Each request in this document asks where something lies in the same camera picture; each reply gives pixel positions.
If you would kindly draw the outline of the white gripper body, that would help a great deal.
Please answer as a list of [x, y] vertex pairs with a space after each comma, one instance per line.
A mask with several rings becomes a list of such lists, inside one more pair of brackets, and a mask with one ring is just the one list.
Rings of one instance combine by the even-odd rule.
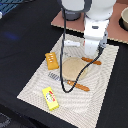
[[85, 19], [84, 47], [87, 56], [93, 56], [99, 46], [106, 46], [108, 36], [106, 28], [108, 24], [108, 20], [95, 21], [90, 18]]

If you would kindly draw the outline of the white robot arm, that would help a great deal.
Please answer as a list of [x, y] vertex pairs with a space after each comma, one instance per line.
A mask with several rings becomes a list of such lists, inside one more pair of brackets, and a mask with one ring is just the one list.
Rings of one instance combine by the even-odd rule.
[[57, 0], [63, 12], [85, 13], [84, 38], [85, 54], [93, 56], [101, 46], [107, 43], [106, 29], [113, 13], [116, 0]]

